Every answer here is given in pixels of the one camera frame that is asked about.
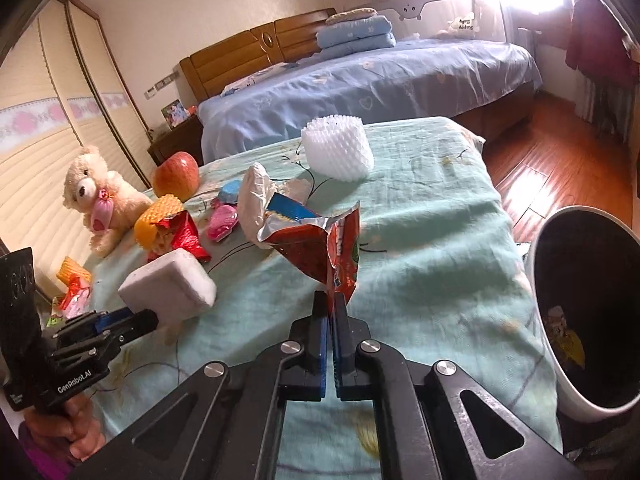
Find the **person's left hand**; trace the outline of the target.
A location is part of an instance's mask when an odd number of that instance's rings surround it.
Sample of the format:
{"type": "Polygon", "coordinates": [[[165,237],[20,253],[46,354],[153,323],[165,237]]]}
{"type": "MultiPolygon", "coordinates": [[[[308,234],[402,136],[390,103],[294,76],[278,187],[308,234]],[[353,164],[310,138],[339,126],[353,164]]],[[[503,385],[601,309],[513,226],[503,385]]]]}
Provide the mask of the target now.
{"type": "Polygon", "coordinates": [[[93,415],[93,403],[85,393],[67,400],[62,415],[28,408],[24,411],[24,422],[40,448],[53,451],[62,446],[68,456],[82,462],[106,443],[101,423],[93,415]]]}

